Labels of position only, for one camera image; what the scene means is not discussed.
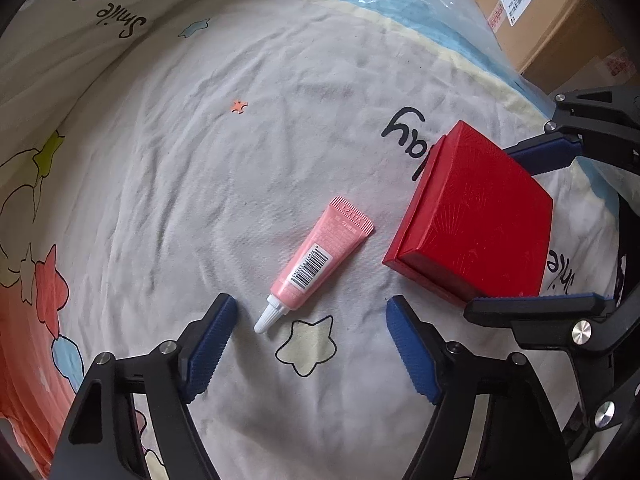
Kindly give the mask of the pink cream tube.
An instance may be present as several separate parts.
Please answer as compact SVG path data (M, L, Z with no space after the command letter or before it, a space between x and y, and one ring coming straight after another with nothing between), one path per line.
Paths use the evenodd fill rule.
M267 305L254 325L263 334L298 310L317 288L374 231L372 220L342 196L335 196L270 287Z

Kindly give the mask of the star patterned bed sheet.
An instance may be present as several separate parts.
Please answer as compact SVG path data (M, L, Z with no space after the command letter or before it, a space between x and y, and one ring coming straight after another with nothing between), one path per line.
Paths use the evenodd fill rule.
M428 149L508 146L546 99L420 0L26 0L1 38L1 415L47 474L92 359L239 323L192 404L226 479L398 479L432 407L390 296L504 356L507 332L382 263ZM270 287L342 196L372 234L263 334Z

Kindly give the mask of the brown cardboard box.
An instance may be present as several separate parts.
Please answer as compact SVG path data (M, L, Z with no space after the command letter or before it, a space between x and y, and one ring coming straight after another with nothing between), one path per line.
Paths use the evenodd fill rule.
M514 70L548 96L639 82L639 66L591 0L475 2Z

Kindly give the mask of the red gift box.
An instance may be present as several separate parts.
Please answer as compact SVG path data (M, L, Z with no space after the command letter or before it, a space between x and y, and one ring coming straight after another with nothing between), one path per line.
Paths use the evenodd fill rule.
M383 262L457 306L541 290L547 191L497 144L457 122L432 146Z

